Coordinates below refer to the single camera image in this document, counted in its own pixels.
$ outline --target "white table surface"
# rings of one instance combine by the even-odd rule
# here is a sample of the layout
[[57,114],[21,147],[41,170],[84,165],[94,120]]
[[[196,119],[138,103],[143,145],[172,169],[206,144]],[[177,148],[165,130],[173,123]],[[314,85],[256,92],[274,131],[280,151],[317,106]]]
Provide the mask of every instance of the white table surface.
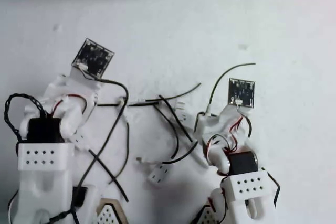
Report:
[[[172,95],[201,87],[185,97],[192,112],[204,110],[212,86],[228,77],[255,80],[253,140],[267,168],[281,184],[279,223],[332,223],[336,196],[335,31],[336,0],[0,0],[0,96],[43,93],[70,64],[85,38],[116,52],[104,77],[123,82],[130,100]],[[101,102],[122,91],[106,85]],[[219,113],[227,99],[227,79],[214,98]],[[13,101],[18,125],[26,101]],[[153,108],[129,108],[131,153],[119,181],[127,204],[97,165],[87,183],[121,200],[130,223],[188,223],[219,185],[215,169],[191,157],[175,165],[161,189],[147,184],[137,156],[161,160],[174,148],[170,128]],[[97,108],[87,125],[97,150],[115,119],[114,108]],[[1,210],[18,187],[15,136],[1,120]],[[125,156],[120,123],[101,158],[113,172]],[[89,155],[80,155],[83,172]]]

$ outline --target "red wire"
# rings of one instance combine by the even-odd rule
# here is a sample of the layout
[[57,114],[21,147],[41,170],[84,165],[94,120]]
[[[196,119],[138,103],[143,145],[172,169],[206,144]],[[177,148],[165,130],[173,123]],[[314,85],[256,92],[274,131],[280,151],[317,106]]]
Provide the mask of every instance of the red wire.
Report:
[[[83,109],[83,111],[82,111],[82,113],[84,113],[84,111],[86,110],[86,107],[88,106],[88,102],[87,102],[87,100],[86,100],[84,97],[82,97],[81,95],[78,95],[78,94],[67,94],[66,96],[67,96],[67,97],[78,97],[78,98],[81,98],[81,99],[85,102],[85,106],[84,106],[84,109]],[[57,107],[58,107],[62,102],[63,102],[63,100],[60,100],[60,101],[58,101],[58,102],[55,104],[55,106],[54,106],[54,108],[53,108],[53,111],[51,112],[51,116],[54,116],[54,113],[55,113]]]
[[232,130],[233,130],[233,128],[234,128],[235,126],[238,127],[238,126],[240,125],[240,123],[241,123],[242,120],[243,120],[243,117],[241,116],[241,117],[238,119],[238,121],[235,122],[234,125],[232,125],[232,126],[230,127],[230,129],[229,129],[229,133],[231,134],[233,140],[235,141],[235,147],[232,148],[231,152],[235,152],[235,151],[237,150],[237,148],[238,148],[238,141],[237,141],[237,139],[235,138],[235,136],[233,135]]

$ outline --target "white 3d-printed part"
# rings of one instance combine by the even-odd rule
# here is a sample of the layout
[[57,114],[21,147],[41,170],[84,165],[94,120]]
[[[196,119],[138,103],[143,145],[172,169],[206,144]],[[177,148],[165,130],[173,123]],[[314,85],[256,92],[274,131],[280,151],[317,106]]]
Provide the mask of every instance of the white 3d-printed part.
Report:
[[18,170],[66,170],[73,152],[73,145],[68,143],[20,144]]
[[266,171],[229,176],[223,182],[226,200],[246,200],[272,194]]
[[[19,144],[20,186],[13,224],[47,223],[48,217],[70,208],[74,149],[71,143]],[[71,215],[59,223],[73,223]]]
[[216,216],[211,207],[205,207],[197,224],[217,224]]
[[110,205],[105,205],[97,217],[97,224],[121,224],[114,209]]

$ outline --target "white connector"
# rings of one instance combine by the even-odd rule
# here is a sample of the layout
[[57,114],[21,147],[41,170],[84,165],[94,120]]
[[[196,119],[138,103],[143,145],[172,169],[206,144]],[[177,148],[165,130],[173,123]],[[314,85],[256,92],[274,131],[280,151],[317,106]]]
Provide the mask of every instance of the white connector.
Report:
[[[180,121],[180,123],[187,129],[187,130],[194,130],[194,118],[192,117],[191,113],[189,113],[185,109],[185,103],[184,102],[176,102],[175,108],[174,108],[175,114]],[[172,122],[176,124],[175,117],[171,116]]]
[[160,186],[167,178],[172,167],[172,165],[158,164],[155,169],[150,173],[147,180],[155,186]]

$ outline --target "electronic component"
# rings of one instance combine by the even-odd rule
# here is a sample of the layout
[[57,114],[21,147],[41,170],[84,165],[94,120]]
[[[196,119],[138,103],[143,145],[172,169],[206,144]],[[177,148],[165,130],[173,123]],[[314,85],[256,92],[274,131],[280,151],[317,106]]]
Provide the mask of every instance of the electronic component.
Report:
[[252,173],[258,171],[258,160],[253,152],[232,153],[230,161],[230,175]]
[[253,81],[244,81],[230,78],[228,104],[253,108],[254,88],[255,84]]
[[71,65],[91,76],[101,78],[113,55],[114,52],[86,39]]

